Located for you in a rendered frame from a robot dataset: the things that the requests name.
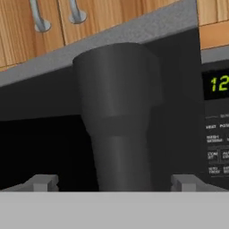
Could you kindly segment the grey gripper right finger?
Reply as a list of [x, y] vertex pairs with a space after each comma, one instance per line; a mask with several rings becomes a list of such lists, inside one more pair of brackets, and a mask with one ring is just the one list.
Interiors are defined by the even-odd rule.
[[229, 192], [229, 190], [208, 184], [194, 174], [173, 174], [171, 191], [179, 192]]

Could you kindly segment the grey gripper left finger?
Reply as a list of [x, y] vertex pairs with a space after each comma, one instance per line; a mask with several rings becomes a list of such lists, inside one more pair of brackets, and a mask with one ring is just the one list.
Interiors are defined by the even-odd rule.
[[58, 183], [59, 179], [56, 174], [36, 174], [25, 183], [6, 188], [4, 191], [59, 191]]

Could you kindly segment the black and grey microwave oven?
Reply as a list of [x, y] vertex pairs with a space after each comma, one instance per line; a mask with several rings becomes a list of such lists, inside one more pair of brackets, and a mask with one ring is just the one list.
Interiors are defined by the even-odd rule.
[[[66, 68], [74, 57], [96, 47], [124, 42], [143, 44], [189, 29], [199, 33], [197, 0], [178, 0], [153, 13], [1, 72], [0, 88]], [[201, 154], [203, 168], [194, 175], [205, 183], [229, 190], [229, 47], [200, 48], [200, 64], [205, 147]], [[0, 186], [0, 191], [25, 183], [34, 175], [16, 179], [7, 187]]]

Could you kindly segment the black microwave door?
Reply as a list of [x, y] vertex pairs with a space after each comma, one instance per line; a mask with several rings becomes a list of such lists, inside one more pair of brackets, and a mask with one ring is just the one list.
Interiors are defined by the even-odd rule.
[[[204, 165], [199, 33], [141, 45], [158, 59], [162, 93], [147, 131], [151, 181], [153, 191], [168, 191], [173, 174], [195, 174]], [[0, 88], [0, 186], [37, 173], [56, 174], [62, 191], [100, 191], [72, 63]]]

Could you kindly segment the dark grey tapered cylinder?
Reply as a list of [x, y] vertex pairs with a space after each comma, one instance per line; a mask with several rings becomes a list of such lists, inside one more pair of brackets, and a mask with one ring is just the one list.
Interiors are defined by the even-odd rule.
[[76, 56], [81, 117], [91, 138], [101, 191], [152, 191], [147, 131], [162, 101], [159, 62], [138, 43]]

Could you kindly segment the wooden cupboard door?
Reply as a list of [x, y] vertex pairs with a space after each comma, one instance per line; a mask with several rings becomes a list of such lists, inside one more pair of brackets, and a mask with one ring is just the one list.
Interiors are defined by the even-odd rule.
[[85, 22], [73, 24], [70, 0], [57, 0], [64, 34], [64, 43], [73, 42], [110, 29], [118, 24], [168, 6], [178, 0], [76, 0], [78, 7], [87, 14]]
[[38, 0], [41, 17], [51, 29], [37, 32], [30, 0], [0, 0], [0, 72], [64, 45], [57, 0]]
[[197, 0], [200, 48], [229, 45], [229, 0]]

